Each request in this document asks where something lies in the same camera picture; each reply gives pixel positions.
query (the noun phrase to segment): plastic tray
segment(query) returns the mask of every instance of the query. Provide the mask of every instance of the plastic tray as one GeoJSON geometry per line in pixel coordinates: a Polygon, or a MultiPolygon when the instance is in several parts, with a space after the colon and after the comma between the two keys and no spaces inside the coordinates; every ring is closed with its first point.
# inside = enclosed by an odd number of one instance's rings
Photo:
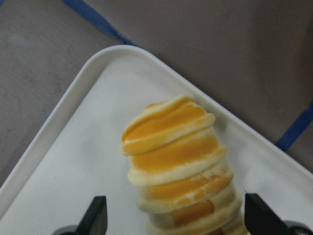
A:
{"type": "Polygon", "coordinates": [[[92,56],[0,190],[0,234],[51,235],[106,195],[108,235],[145,234],[146,215],[119,153],[124,127],[150,103],[190,94],[216,115],[235,184],[282,218],[313,229],[313,175],[150,53],[114,46],[92,56]]]}

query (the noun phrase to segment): pastry layer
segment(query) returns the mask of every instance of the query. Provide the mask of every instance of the pastry layer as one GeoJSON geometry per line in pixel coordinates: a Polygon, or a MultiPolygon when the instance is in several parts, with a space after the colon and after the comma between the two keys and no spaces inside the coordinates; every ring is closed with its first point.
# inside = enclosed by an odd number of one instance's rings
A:
{"type": "Polygon", "coordinates": [[[187,225],[172,229],[161,229],[154,226],[150,220],[148,220],[147,230],[150,235],[205,235],[231,221],[240,210],[241,205],[242,197],[236,192],[234,200],[229,202],[225,207],[187,225]]]}
{"type": "Polygon", "coordinates": [[[138,207],[149,213],[162,213],[192,205],[226,187],[233,170],[223,158],[205,171],[162,185],[139,187],[138,207]]]}
{"type": "Polygon", "coordinates": [[[228,206],[229,202],[235,200],[235,197],[235,187],[233,184],[229,184],[218,193],[210,195],[190,206],[168,213],[149,213],[148,216],[154,226],[161,229],[171,229],[190,224],[209,214],[218,213],[218,211],[228,206]]]}

